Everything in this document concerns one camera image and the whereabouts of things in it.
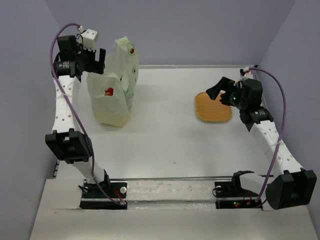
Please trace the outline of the pale green plastic bag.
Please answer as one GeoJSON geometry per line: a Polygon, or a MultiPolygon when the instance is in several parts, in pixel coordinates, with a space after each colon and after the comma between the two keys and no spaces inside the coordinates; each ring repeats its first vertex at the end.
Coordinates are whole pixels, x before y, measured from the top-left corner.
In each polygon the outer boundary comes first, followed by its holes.
{"type": "Polygon", "coordinates": [[[95,119],[100,124],[123,127],[131,115],[139,77],[139,58],[135,45],[124,36],[114,41],[105,58],[104,73],[88,73],[86,82],[95,119]],[[112,96],[105,90],[113,88],[112,96]]]}

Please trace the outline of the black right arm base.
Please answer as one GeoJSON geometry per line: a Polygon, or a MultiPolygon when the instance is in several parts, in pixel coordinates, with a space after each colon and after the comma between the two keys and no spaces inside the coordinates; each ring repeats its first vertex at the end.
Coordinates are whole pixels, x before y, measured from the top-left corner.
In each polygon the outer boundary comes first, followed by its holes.
{"type": "Polygon", "coordinates": [[[215,207],[218,210],[262,208],[261,199],[255,202],[258,196],[256,193],[243,189],[235,190],[230,181],[216,181],[212,195],[215,197],[215,207]]]}

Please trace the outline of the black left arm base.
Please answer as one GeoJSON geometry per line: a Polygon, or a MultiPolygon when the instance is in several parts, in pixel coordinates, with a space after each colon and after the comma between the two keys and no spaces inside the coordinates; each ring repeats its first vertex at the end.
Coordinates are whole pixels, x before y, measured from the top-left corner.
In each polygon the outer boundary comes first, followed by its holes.
{"type": "Polygon", "coordinates": [[[95,184],[89,184],[86,181],[78,185],[81,190],[81,199],[79,207],[83,210],[127,210],[127,190],[126,181],[111,181],[110,188],[104,183],[100,184],[103,191],[108,195],[106,197],[99,187],[95,184]]]}

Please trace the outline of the red fake strawberries with leaves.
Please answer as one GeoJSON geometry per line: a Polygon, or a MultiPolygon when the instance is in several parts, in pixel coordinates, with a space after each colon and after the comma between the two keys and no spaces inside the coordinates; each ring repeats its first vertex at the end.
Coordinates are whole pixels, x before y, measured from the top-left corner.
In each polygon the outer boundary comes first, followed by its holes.
{"type": "Polygon", "coordinates": [[[104,91],[105,96],[113,96],[114,95],[114,89],[112,87],[109,87],[107,90],[104,91]]]}

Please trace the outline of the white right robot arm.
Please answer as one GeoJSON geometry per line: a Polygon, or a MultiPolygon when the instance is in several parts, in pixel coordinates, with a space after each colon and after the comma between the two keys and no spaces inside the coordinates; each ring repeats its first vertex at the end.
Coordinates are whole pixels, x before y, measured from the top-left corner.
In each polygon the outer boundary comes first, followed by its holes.
{"type": "Polygon", "coordinates": [[[231,178],[231,192],[235,196],[247,191],[255,193],[274,210],[308,205],[317,176],[295,159],[281,139],[271,113],[262,106],[261,82],[252,78],[234,81],[222,77],[205,92],[211,100],[218,99],[223,105],[239,110],[241,122],[270,161],[271,170],[264,177],[250,170],[235,172],[231,178]]]}

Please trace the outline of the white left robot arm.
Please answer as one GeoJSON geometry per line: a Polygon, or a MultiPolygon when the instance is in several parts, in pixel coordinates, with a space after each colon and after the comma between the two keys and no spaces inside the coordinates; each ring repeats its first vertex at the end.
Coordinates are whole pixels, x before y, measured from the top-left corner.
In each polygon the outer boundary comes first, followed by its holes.
{"type": "Polygon", "coordinates": [[[104,72],[105,49],[100,49],[96,59],[98,34],[89,32],[60,36],[54,43],[59,52],[51,58],[52,76],[55,85],[55,119],[45,143],[57,157],[77,168],[84,176],[87,187],[104,198],[110,194],[111,182],[107,172],[95,162],[93,146],[75,108],[83,72],[104,72]]]}

